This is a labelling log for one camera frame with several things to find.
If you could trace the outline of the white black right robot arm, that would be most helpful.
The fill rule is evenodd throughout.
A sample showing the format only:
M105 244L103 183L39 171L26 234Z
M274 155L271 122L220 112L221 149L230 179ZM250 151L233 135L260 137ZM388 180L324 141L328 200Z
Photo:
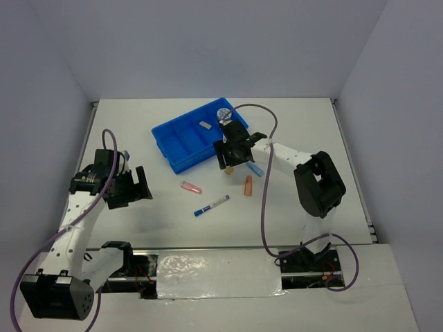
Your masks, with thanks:
M271 170L276 169L295 180L298 200L304 211L315 220L323 220L337 208L346 193L345 184L330 155L324 151L310 154L281 145L272 136L260 132L250 134L239 120L220 121L223 139L213 143L220 169L247 162L266 162L262 203L260 210L260 234L266 252L283 261L298 255L301 266L317 270L325 262L329 252L329 232L321 225L314 226L316 235L303 240L288 252L274 254L266 241L265 214Z

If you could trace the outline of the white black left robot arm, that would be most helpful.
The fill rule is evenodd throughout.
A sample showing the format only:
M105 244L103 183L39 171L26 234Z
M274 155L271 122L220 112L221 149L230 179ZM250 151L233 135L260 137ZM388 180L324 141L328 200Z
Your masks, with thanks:
M132 246L106 241L87 259L87 247L101 212L152 199L145 170L131 170L124 154L97 149L94 161L70 182L68 208L46 258L20 280L20 291L38 319L85 320L96 291L113 274L131 274L136 266Z

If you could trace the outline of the pink translucent case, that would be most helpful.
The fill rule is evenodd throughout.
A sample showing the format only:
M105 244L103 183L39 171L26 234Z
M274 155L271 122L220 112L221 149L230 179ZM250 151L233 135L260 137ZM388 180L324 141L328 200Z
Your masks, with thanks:
M198 186L196 186L196 185L194 185L192 183L189 183L187 181L182 181L180 183L180 187L182 189L185 189L185 190L187 190L189 192L193 192L195 194L202 194L202 189L200 187L198 187Z

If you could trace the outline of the blue slime jar printed lid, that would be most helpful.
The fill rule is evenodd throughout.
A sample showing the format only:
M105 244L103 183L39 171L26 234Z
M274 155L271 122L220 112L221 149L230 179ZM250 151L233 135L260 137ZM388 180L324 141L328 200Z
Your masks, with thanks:
M218 121L230 120L232 117L232 113L228 108L220 108L216 112L216 117Z

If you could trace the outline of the blue translucent case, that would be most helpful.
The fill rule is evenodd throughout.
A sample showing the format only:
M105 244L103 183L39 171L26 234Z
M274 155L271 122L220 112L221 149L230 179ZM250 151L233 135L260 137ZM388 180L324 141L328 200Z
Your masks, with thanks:
M258 167L255 163L247 163L246 166L257 176L263 177L264 171Z

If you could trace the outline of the grey eraser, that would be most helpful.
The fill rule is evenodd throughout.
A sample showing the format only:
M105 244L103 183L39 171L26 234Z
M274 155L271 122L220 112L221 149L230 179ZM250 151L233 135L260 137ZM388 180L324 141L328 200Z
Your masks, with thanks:
M210 124L208 124L207 122L204 122L204 121L200 121L199 125L201 127L205 128L205 129L207 129L207 130L211 130L212 129L212 126Z

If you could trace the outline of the orange translucent case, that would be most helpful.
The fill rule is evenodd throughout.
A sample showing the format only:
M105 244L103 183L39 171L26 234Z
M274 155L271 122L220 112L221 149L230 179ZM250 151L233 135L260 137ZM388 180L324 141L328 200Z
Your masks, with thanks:
M252 196L253 193L253 178L251 175L248 175L244 184L244 195Z

